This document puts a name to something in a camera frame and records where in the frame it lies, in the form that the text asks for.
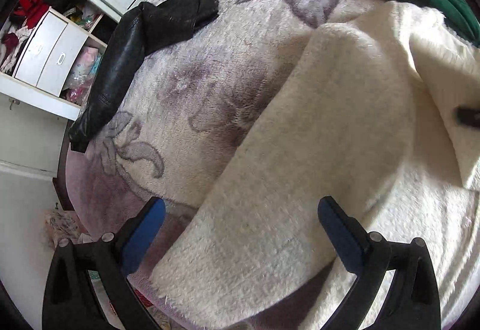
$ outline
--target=bed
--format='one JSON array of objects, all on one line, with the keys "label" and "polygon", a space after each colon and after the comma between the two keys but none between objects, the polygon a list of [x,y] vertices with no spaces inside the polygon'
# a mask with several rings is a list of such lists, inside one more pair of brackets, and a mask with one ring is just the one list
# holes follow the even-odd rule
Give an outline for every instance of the bed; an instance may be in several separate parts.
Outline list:
[{"label": "bed", "polygon": [[[87,152],[69,151],[68,195],[94,239],[116,232],[151,196],[165,200],[164,227],[130,282],[181,326],[197,328],[156,296],[149,282],[154,266],[280,90],[312,32],[382,2],[219,0],[211,25],[145,59],[116,116]],[[329,269],[238,328],[298,328]]]}]

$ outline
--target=white door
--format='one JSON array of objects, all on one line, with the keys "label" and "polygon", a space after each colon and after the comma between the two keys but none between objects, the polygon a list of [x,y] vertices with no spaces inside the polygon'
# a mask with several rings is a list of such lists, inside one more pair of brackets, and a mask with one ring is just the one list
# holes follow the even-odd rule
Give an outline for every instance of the white door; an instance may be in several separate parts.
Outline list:
[{"label": "white door", "polygon": [[0,93],[0,164],[56,177],[67,119],[24,102],[10,105]]}]

